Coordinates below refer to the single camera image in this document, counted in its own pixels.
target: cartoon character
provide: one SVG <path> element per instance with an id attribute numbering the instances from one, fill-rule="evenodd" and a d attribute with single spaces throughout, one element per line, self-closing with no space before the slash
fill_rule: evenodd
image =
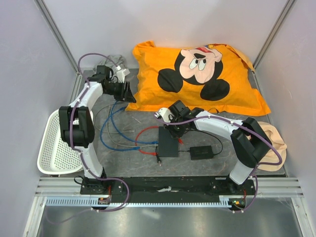
<path id="1" fill-rule="evenodd" d="M 228 82 L 218 79 L 223 63 L 222 54 L 216 49 L 182 49 L 174 68 L 175 70 L 162 69 L 158 73 L 158 84 L 164 91 L 178 93 L 184 80 L 192 85 L 204 85 L 200 93 L 203 100 L 220 100 L 230 91 Z"/>

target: blue cable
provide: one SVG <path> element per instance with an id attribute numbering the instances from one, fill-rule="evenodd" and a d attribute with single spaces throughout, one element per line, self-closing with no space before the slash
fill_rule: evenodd
<path id="1" fill-rule="evenodd" d="M 126 106 L 120 108 L 119 110 L 115 111 L 114 113 L 112 113 L 112 112 L 113 112 L 113 110 L 112 110 L 112 111 L 111 111 L 111 115 L 105 120 L 104 124 L 103 124 L 102 127 L 101 127 L 100 140 L 101 140 L 102 144 L 103 144 L 106 148 L 108 148 L 108 149 L 110 149 L 110 150 L 113 150 L 113 151 L 126 152 L 126 151 L 134 151 L 134 150 L 139 150 L 139 149 L 140 149 L 140 147 L 133 147 L 133 148 L 127 148 L 127 149 L 117 149 L 117 148 L 109 147 L 109 146 L 103 141 L 103 139 L 102 139 L 103 129 L 104 129 L 105 125 L 107 124 L 107 122 L 109 121 L 109 119 L 112 118 L 112 116 L 115 115 L 116 113 L 118 113 L 119 111 L 124 110 L 125 108 L 126 108 Z"/>
<path id="2" fill-rule="evenodd" d="M 140 142 L 140 141 L 135 141 L 135 140 L 133 140 L 133 139 L 130 139 L 129 137 L 126 137 L 123 133 L 121 133 L 121 132 L 119 131 L 119 129 L 117 128 L 117 126 L 115 125 L 114 120 L 113 120 L 113 115 L 115 114 L 115 113 L 113 114 L 113 109 L 114 109 L 114 107 L 115 107 L 116 104 L 117 104 L 117 101 L 115 102 L 115 104 L 113 105 L 113 107 L 112 107 L 112 109 L 111 109 L 110 117 L 111 117 L 111 121 L 112 121 L 113 127 L 115 128 L 115 130 L 118 132 L 119 135 L 121 135 L 123 138 L 127 139 L 128 141 L 135 142 L 135 143 L 141 143 L 141 144 L 158 144 L 158 141 L 154 141 L 154 142 Z"/>

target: cartoon eye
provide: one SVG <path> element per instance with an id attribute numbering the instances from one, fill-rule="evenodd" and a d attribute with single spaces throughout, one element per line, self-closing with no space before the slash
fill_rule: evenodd
<path id="1" fill-rule="evenodd" d="M 198 59 L 193 59 L 192 62 L 189 65 L 190 69 L 195 68 L 198 65 Z"/>
<path id="2" fill-rule="evenodd" d="M 202 71 L 205 68 L 205 65 L 206 65 L 206 59 L 200 60 L 200 62 L 198 63 L 198 69 Z"/>

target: red wire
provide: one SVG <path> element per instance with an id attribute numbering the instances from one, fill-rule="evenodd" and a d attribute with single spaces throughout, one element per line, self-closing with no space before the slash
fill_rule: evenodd
<path id="1" fill-rule="evenodd" d="M 145 129 L 141 130 L 140 133 L 138 133 L 136 138 L 135 138 L 135 146 L 137 146 L 137 139 L 140 136 L 140 134 L 142 134 L 143 132 L 147 131 L 148 129 L 152 129 L 152 128 L 159 128 L 159 126 L 151 126 L 151 127 L 147 127 Z M 142 151 L 141 149 L 139 149 L 139 152 L 142 154 L 147 154 L 147 155 L 153 155 L 153 156 L 157 155 L 156 152 L 145 152 L 145 151 Z"/>

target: gray floor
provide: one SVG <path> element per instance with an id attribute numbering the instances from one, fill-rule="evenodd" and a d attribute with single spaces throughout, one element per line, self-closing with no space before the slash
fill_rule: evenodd
<path id="1" fill-rule="evenodd" d="M 137 73 L 137 69 L 132 69 L 131 73 L 127 76 L 127 80 L 131 83 L 133 93 L 136 93 L 137 91 Z M 249 74 L 249 81 L 253 87 L 256 87 L 252 73 Z M 95 103 L 92 111 L 96 114 L 102 107 L 113 102 L 114 99 L 112 96 L 102 95 Z M 126 104 L 122 103 L 117 105 L 115 110 L 123 105 Z M 95 125 L 97 127 L 100 128 L 107 118 L 109 112 L 108 109 L 109 108 L 103 109 L 96 117 Z M 245 119 L 247 117 L 226 112 L 222 112 L 221 116 L 231 119 Z M 268 121 L 267 116 L 255 118 L 258 121 Z M 126 133 L 126 136 L 132 139 L 135 139 L 136 135 L 148 126 L 161 125 L 155 121 L 152 112 L 123 111 L 115 115 L 115 122 L 121 131 L 134 130 L 135 132 Z M 192 161 L 189 153 L 181 152 L 178 158 L 161 158 L 162 166 L 159 166 L 156 162 L 156 158 L 151 155 L 144 155 L 138 151 L 117 152 L 109 150 L 101 143 L 99 135 L 100 132 L 96 130 L 94 147 L 108 176 L 228 175 L 237 161 L 231 142 L 221 137 L 220 139 L 224 145 L 223 152 L 215 156 L 213 159 Z M 118 134 L 111 133 L 111 135 L 113 139 L 120 144 L 134 145 L 134 143 L 126 141 Z M 156 141 L 157 139 L 157 129 L 148 130 L 140 137 L 140 140 L 143 141 Z M 113 144 L 109 140 L 107 133 L 103 133 L 103 140 L 111 147 L 122 148 Z M 180 150 L 188 150 L 192 146 L 203 145 L 212 145 L 215 153 L 220 149 L 219 142 L 205 134 L 189 132 L 182 137 L 182 140 L 184 145 L 180 145 Z M 146 147 L 144 150 L 153 152 L 155 149 L 154 147 Z M 256 173 L 265 175 L 284 174 L 284 169 L 282 168 L 276 172 L 258 170 Z"/>
<path id="2" fill-rule="evenodd" d="M 87 207 L 46 207 L 60 222 Z M 290 198 L 256 199 L 243 214 L 217 208 L 127 207 L 86 212 L 62 225 L 43 217 L 39 237 L 302 237 Z"/>

